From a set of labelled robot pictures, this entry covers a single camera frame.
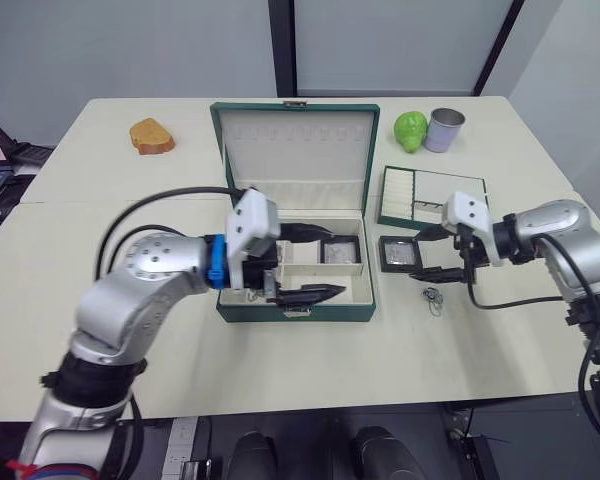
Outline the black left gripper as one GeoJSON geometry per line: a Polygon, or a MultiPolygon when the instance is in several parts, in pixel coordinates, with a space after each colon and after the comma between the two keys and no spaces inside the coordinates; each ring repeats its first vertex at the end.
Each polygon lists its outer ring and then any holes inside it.
{"type": "MultiPolygon", "coordinates": [[[[280,241],[302,244],[330,240],[335,234],[315,224],[292,222],[280,225],[280,241]]],[[[249,256],[242,264],[244,287],[267,303],[317,304],[346,290],[334,284],[304,284],[298,289],[282,289],[279,282],[280,250],[276,242],[261,256],[249,256]]]]}

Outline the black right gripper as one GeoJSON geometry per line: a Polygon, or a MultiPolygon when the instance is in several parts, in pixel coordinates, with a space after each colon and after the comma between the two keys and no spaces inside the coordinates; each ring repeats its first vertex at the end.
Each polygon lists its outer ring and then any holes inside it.
{"type": "MultiPolygon", "coordinates": [[[[448,231],[442,225],[430,225],[420,230],[414,237],[414,241],[418,243],[435,242],[447,237],[448,231]]],[[[482,241],[470,227],[460,224],[454,235],[454,248],[463,260],[463,268],[427,267],[412,272],[409,276],[417,281],[434,284],[465,282],[473,285],[476,281],[476,269],[488,265],[488,256],[482,241]]]]}

